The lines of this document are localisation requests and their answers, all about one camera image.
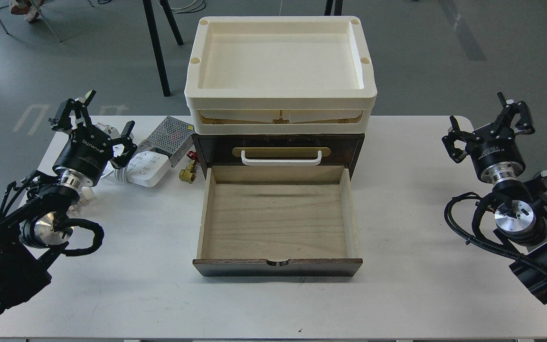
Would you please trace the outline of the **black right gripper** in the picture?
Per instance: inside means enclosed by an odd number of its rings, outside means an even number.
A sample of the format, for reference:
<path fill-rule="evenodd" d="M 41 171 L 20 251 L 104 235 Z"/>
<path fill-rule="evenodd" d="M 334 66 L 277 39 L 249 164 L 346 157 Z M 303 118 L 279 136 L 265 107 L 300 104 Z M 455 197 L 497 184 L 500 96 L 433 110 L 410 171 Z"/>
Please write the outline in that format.
<path fill-rule="evenodd" d="M 515 143 L 516 135 L 534 134 L 532 115 L 524 101 L 506 100 L 502 92 L 497 96 L 503 110 L 492 125 L 482 126 L 473 133 L 460 129 L 459 123 L 451 115 L 448 134 L 442 137 L 442 143 L 449 157 L 456 163 L 461 163 L 468 155 L 471 157 L 477 178 L 485 183 L 493 184 L 493 165 L 510 165 L 515 176 L 525 171 L 525 162 Z M 456 141 L 465 143 L 464 149 L 456 147 Z"/>

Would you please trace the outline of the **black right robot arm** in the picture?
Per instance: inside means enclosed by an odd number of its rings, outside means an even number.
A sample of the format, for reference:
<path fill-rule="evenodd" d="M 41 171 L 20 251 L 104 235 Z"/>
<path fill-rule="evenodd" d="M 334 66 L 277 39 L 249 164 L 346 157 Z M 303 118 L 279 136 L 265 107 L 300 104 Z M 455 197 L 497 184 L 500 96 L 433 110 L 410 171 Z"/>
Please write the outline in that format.
<path fill-rule="evenodd" d="M 443 218 L 465 244 L 510 258 L 514 276 L 547 304 L 547 190 L 541 173 L 527 182 L 518 177 L 526 165 L 515 142 L 534 134 L 532 115 L 523 101 L 497 93 L 503 107 L 495 121 L 473 132 L 460 129 L 456 117 L 442 143 L 455 162 L 471 158 L 477 178 L 493 188 L 485 196 L 467 192 L 453 197 Z"/>

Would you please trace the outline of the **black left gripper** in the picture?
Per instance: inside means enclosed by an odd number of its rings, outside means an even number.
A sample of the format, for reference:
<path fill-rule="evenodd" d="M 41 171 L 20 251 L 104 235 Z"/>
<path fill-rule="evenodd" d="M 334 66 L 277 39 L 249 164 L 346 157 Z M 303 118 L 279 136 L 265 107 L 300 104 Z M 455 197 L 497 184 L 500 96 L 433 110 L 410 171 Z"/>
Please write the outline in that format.
<path fill-rule="evenodd" d="M 61 103 L 55 117 L 48 120 L 53 131 L 71 132 L 53 165 L 54 173 L 60 175 L 66 169 L 77 171 L 90 181 L 91 186 L 98 184 L 108 161 L 114 169 L 124 168 L 137 151 L 137 145 L 131 138 L 135 121 L 128 121 L 120 137 L 115 139 L 110 139 L 108 134 L 95 127 L 87 106 L 96 93 L 97 91 L 91 90 L 77 99 L 67 99 Z M 70 117 L 72 112 L 75 114 L 77 125 L 74 130 Z M 120 144 L 123 145 L 123 152 L 113 157 L 113 146 Z"/>

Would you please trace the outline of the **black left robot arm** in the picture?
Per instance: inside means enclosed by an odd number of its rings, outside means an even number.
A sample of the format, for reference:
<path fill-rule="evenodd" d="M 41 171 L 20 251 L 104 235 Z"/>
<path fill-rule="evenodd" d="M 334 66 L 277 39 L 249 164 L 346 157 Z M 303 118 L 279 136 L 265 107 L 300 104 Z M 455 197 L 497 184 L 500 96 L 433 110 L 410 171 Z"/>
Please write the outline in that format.
<path fill-rule="evenodd" d="M 102 246 L 99 224 L 67 213 L 83 188 L 97 185 L 107 164 L 125 167 L 137 145 L 131 139 L 134 121 L 115 138 L 93 124 L 87 107 L 95 93 L 67 99 L 50 119 L 52 130 L 68 136 L 54 175 L 34 171 L 6 188 L 0 206 L 0 314 L 50 284 L 48 268 L 58 256 L 90 255 Z"/>

